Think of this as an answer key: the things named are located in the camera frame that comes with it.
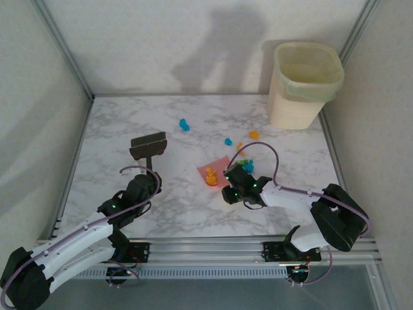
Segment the pink plastic dustpan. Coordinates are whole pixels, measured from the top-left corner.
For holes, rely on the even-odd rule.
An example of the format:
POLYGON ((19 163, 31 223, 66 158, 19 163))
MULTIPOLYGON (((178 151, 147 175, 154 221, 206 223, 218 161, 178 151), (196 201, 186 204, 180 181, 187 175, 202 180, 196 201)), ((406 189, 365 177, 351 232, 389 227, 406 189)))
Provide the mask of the pink plastic dustpan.
POLYGON ((205 178, 210 175, 207 174, 206 172, 206 168, 210 167, 213 170, 212 174, 216 175, 217 178, 217 185, 216 186, 209 186, 207 183, 206 185, 209 186, 212 189, 220 189, 223 187, 226 187, 227 185, 229 185, 228 180, 226 179, 226 177, 223 175, 223 172, 225 171, 226 167, 229 164, 229 158, 227 156, 220 158, 216 161, 210 162, 204 166, 198 167, 197 171, 198 173, 201 175, 203 181, 206 183, 205 178))

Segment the brown hand brush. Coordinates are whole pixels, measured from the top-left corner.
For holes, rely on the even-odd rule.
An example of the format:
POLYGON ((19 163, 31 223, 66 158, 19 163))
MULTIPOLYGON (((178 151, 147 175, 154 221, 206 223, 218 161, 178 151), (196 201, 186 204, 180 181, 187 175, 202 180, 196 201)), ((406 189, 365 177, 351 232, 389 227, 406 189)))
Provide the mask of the brown hand brush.
POLYGON ((167 148, 166 132, 156 132, 130 141, 130 154, 139 161, 146 159, 146 168, 152 170, 152 157, 160 156, 167 148))

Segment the beige plastic trash bin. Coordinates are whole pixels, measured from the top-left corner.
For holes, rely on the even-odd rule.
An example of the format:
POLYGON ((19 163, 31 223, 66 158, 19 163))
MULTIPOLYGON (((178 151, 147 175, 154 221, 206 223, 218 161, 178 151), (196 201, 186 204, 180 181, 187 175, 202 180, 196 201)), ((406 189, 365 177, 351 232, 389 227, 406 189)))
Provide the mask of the beige plastic trash bin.
POLYGON ((311 125, 325 104, 324 102, 307 101, 288 94, 278 81, 273 69, 268 95, 267 115, 274 127, 287 130, 306 129, 311 125))

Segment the black controller board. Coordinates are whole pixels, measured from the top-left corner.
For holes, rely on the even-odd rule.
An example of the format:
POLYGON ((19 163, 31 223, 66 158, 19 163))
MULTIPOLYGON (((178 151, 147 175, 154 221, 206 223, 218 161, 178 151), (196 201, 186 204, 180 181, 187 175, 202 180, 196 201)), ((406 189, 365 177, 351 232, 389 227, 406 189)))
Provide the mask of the black controller board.
POLYGON ((127 281, 138 279, 132 271, 121 267, 109 267, 106 270, 105 280, 110 287, 120 288, 127 281))
POLYGON ((305 265, 288 266, 287 275, 287 281, 291 285, 303 286, 308 278, 309 268, 305 265))

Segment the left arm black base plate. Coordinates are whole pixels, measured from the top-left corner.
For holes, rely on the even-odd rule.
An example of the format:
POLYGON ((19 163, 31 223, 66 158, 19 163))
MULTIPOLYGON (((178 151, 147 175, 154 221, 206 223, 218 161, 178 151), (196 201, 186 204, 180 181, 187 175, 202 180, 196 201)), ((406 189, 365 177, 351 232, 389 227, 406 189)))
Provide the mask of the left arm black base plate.
POLYGON ((125 263, 147 263, 150 254, 151 243, 132 242, 126 248, 126 254, 123 257, 125 263))

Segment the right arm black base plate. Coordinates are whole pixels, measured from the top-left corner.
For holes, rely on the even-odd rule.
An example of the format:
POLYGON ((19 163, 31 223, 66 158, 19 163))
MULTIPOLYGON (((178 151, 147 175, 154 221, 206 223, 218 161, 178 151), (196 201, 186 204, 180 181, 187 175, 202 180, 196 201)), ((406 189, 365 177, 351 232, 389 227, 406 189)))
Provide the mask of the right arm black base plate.
POLYGON ((263 242, 261 257, 266 262, 320 262, 317 249, 301 252, 288 242, 263 242))

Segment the aluminium mounting rail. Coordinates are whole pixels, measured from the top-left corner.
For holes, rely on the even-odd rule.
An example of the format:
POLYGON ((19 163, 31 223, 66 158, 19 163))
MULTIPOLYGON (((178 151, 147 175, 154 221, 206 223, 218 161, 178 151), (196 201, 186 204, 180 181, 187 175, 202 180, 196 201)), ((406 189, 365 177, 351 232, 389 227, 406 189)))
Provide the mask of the aluminium mounting rail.
MULTIPOLYGON (((283 236, 233 236, 193 238, 132 238, 132 243, 149 243, 147 264, 150 266, 178 265, 298 265, 306 260, 267 262, 264 259, 264 243, 280 242, 283 236)), ((380 264, 381 255, 376 241, 371 238, 358 240, 350 252, 321 248, 311 265, 368 265, 380 264)))

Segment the aluminium back rail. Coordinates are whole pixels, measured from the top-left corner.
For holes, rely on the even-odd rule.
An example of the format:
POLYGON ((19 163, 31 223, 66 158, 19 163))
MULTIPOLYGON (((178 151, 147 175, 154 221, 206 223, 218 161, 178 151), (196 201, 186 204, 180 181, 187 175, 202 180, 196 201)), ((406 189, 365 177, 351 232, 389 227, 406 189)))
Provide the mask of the aluminium back rail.
POLYGON ((262 92, 203 92, 203 93, 178 93, 178 92, 166 92, 166 93, 138 93, 138 92, 113 92, 113 93, 96 93, 95 98, 131 98, 131 97, 167 97, 167 96, 267 96, 268 93, 262 92))

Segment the aluminium corner post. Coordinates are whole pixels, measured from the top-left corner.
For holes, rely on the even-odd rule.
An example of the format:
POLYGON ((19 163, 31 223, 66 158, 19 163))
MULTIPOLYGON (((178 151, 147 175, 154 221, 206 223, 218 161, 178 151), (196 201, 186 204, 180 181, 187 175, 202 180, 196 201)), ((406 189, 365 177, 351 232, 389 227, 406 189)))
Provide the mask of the aluminium corner post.
POLYGON ((54 41, 57 49, 59 50, 60 54, 64 62, 66 63, 67 67, 71 71, 72 75, 74 76, 75 80, 85 93, 86 97, 89 99, 90 102, 94 101, 94 93, 91 91, 88 83, 84 75, 82 74, 74 56, 72 55, 61 31, 55 22, 51 12, 49 11, 46 3, 44 0, 30 0, 33 8, 37 12, 38 16, 42 20, 43 24, 46 27, 46 30, 50 34, 50 37, 54 41))
POLYGON ((383 0, 366 0, 363 8, 350 31, 350 34, 339 54, 343 66, 348 62, 363 32, 383 0))

